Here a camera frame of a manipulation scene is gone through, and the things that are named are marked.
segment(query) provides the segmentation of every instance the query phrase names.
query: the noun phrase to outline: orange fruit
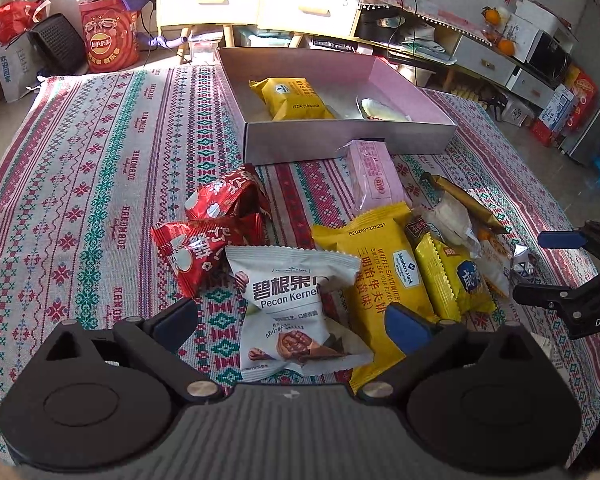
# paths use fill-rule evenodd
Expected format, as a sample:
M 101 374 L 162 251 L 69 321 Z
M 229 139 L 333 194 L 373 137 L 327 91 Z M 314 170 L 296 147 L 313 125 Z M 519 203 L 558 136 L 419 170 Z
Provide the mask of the orange fruit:
M 491 7 L 485 7 L 482 10 L 482 15 L 487 23 L 491 23 L 494 27 L 500 25 L 500 13 Z
M 505 56 L 513 56 L 516 53 L 516 45 L 511 40 L 500 40 L 498 50 Z

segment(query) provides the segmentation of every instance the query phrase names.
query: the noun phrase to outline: drawer handle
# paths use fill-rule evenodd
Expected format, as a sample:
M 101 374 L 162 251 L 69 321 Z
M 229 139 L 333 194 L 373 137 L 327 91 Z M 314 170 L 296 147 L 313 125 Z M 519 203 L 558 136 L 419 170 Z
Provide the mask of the drawer handle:
M 489 63 L 486 59 L 481 59 L 480 63 L 483 67 L 488 68 L 489 70 L 496 70 L 496 66 L 493 63 Z
M 316 16 L 323 16 L 325 18 L 331 16 L 331 12 L 329 11 L 329 9 L 318 9 L 317 7 L 305 6 L 298 6 L 298 9 L 300 10 L 300 12 L 304 12 L 305 14 L 315 14 Z
M 199 5 L 227 5 L 229 0 L 198 0 Z

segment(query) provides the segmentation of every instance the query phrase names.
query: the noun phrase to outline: red lay's bucket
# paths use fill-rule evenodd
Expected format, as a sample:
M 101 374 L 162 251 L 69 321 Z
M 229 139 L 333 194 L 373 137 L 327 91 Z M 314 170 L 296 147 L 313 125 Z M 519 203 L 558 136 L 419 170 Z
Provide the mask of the red lay's bucket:
M 115 72 L 138 60 L 137 11 L 126 10 L 122 0 L 98 0 L 79 7 L 92 72 Z

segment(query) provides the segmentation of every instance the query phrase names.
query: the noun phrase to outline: patterned tablecloth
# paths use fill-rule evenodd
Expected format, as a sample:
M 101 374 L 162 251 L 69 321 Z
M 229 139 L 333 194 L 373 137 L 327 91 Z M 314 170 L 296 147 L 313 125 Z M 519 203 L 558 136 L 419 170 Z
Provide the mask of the patterned tablecloth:
M 130 315 L 151 317 L 176 300 L 149 227 L 183 219 L 190 193 L 240 163 L 215 70 L 53 78 L 43 85 L 0 164 L 0 401 L 61 319 L 111 327 Z M 432 202 L 432 189 L 417 184 L 418 177 L 443 174 L 510 227 L 509 241 L 541 254 L 547 283 L 591 278 L 595 268 L 583 253 L 536 245 L 539 231 L 571 226 L 484 111 L 451 95 L 427 94 L 459 125 L 458 134 L 442 155 L 395 157 L 408 194 Z M 340 226 L 352 218 L 343 160 L 258 171 L 274 212 L 271 243 L 310 248 L 312 223 Z M 200 325 L 180 355 L 219 383 L 234 384 L 244 301 L 225 277 L 198 301 Z M 331 313 L 346 322 L 341 298 Z M 570 341 L 551 313 L 507 301 L 467 323 L 494 330 L 506 319 L 552 340 L 554 364 L 582 407 L 573 458 L 600 419 L 600 335 Z M 300 379 L 287 372 L 273 380 Z M 8 458 L 1 437 L 0 456 Z

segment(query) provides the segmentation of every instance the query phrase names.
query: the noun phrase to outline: red box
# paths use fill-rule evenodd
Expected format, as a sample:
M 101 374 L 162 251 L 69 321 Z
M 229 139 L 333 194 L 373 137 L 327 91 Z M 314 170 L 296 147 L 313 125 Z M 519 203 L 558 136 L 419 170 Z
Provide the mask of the red box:
M 531 133 L 546 147 L 551 146 L 551 140 L 554 133 L 546 127 L 546 125 L 539 119 L 536 119 L 531 126 Z
M 574 129 L 588 113 L 598 88 L 591 78 L 574 64 L 567 70 L 564 85 L 578 98 L 578 104 L 566 124 L 567 128 Z
M 122 0 L 82 3 L 79 9 L 92 72 L 115 72 L 138 61 L 136 10 L 126 10 Z

